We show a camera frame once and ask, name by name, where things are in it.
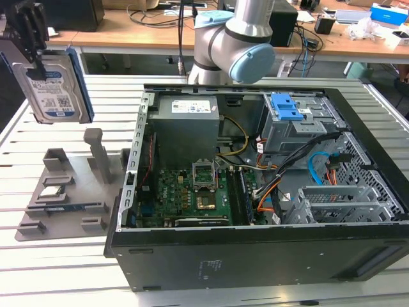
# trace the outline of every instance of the slotted metal table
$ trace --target slotted metal table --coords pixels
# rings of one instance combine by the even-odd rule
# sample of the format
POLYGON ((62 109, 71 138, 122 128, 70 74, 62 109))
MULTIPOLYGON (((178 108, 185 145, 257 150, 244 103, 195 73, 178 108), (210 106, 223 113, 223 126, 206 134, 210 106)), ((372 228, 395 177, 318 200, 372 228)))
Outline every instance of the slotted metal table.
MULTIPOLYGON (((35 122, 27 101, 0 135, 0 306, 408 306, 409 256, 369 281, 258 288, 133 293, 105 237, 17 242, 16 227, 43 170, 48 148, 89 153, 87 127, 104 131, 108 153, 130 147, 144 83, 184 83, 180 77, 88 75, 92 124, 35 122)), ((370 84, 351 79, 277 79, 259 84, 331 87, 341 91, 409 178, 409 124, 370 84)))

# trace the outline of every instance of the gray robot arm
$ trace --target gray robot arm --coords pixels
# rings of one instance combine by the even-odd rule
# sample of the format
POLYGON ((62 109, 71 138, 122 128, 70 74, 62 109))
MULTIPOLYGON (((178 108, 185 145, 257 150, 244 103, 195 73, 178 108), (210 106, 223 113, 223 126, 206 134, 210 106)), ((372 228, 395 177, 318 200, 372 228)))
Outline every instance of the gray robot arm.
POLYGON ((189 84, 254 83, 267 75, 275 59, 269 25, 273 5, 274 0, 237 0, 234 15, 199 14, 189 84))

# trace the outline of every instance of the desk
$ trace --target desk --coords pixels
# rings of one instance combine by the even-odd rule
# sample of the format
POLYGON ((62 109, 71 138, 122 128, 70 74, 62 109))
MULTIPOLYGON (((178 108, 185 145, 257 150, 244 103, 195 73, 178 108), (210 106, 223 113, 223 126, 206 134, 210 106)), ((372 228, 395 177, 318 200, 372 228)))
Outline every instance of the desk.
MULTIPOLYGON (((162 22, 176 17, 157 16, 146 22, 162 22)), ((183 54, 193 56, 194 30, 193 20, 186 20, 183 28, 183 54)), ((105 17, 97 32, 78 32, 72 45, 79 54, 83 53, 115 53, 115 54, 155 54, 177 55, 177 28, 153 29, 132 22, 126 11, 106 10, 105 17)), ((279 59, 291 62, 300 52, 300 47, 293 44, 288 48, 276 48, 279 59)), ((88 72, 83 62, 85 73, 88 72)))
MULTIPOLYGON (((369 10, 369 8, 350 6, 335 0, 321 0, 316 13, 320 13, 323 7, 328 7, 331 10, 369 10)), ((306 29, 314 31, 315 23, 302 25, 306 29)), ((347 27, 335 23, 329 35, 320 35, 325 46, 316 55, 318 61, 409 64, 409 47, 399 46, 392 50, 384 45, 383 39, 378 37, 375 38, 375 41, 369 39, 350 40, 344 32, 347 27)), ((300 37, 295 35, 292 42, 294 45, 300 44, 300 37)))
MULTIPOLYGON (((132 142, 143 84, 181 84, 185 80, 87 75, 85 82, 95 110, 92 124, 40 125, 25 101, 8 132, 0 135, 0 306, 296 306, 301 300, 318 300, 320 305, 333 307, 408 306, 409 256, 365 282, 135 295, 117 261, 102 255, 105 237, 17 242, 15 228, 43 171, 42 157, 48 148, 63 147, 69 156, 88 155, 83 134, 94 127, 104 131, 106 150, 118 153, 132 142)), ((338 88, 409 177, 409 142, 404 133, 408 123, 370 85, 351 79, 313 78, 264 78, 258 84, 338 88)))
MULTIPOLYGON (((368 10, 358 6, 350 6, 339 3, 336 0, 321 0, 316 13, 321 8, 343 10, 368 10)), ((161 22, 175 17, 157 16, 155 22, 161 22)), ((302 24, 306 29, 314 31, 314 24, 302 24)), ((329 35, 320 35, 324 41, 324 48, 317 53, 319 61, 344 61, 344 62, 366 62, 366 63, 395 63, 409 64, 409 47, 399 46, 390 50, 383 44, 383 40, 376 38, 372 40, 350 40, 344 33, 345 25, 334 24, 329 35)), ((84 53, 114 53, 114 54, 178 54, 177 29, 153 29, 132 22, 123 10, 106 10, 105 17, 97 32, 70 32, 63 31, 63 36, 53 38, 49 45, 60 49, 62 45, 71 44, 79 55, 84 53)), ((279 69, 279 76, 286 77, 292 62, 301 52, 301 39, 294 35, 288 48, 276 47, 275 52, 278 59, 283 62, 279 69)), ((183 30, 183 54, 192 56, 194 52, 194 30, 193 21, 187 20, 183 30)), ((82 69, 88 73, 85 61, 82 61, 82 69)))

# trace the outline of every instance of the blue box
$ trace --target blue box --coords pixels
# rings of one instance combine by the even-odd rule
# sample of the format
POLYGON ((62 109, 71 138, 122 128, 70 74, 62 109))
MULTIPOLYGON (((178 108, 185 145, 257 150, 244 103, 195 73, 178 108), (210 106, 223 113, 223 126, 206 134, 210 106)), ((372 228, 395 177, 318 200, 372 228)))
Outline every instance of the blue box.
POLYGON ((372 4, 371 12, 372 20, 387 22, 388 24, 395 24, 397 26, 400 26, 408 18, 408 10, 377 3, 372 4))

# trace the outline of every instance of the floor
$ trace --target floor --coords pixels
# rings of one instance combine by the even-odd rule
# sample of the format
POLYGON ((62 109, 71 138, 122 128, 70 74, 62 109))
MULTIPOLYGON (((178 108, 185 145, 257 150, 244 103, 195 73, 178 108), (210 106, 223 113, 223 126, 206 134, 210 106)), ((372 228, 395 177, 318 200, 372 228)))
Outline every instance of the floor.
MULTIPOLYGON (((119 54, 107 54, 107 62, 104 63, 100 54, 87 54, 86 61, 91 74, 111 74, 111 75, 178 75, 177 57, 173 57, 174 63, 168 64, 165 56, 139 55, 130 56, 132 67, 124 68, 122 56, 119 54)), ((185 58, 185 66, 189 71, 193 64, 193 58, 185 58)), ((277 75, 279 61, 275 63, 271 75, 277 75)), ((344 78, 343 70, 346 63, 343 62, 319 62, 317 61, 311 68, 308 77, 344 78)), ((402 114, 409 113, 409 98, 402 97, 393 85, 397 73, 390 65, 371 65, 374 73, 371 82, 382 93, 385 98, 397 106, 402 114)), ((294 70, 292 77, 300 77, 301 71, 294 70)), ((24 94, 21 92, 14 76, 8 71, 6 65, 0 58, 0 131, 6 126, 10 118, 24 101, 24 94)))

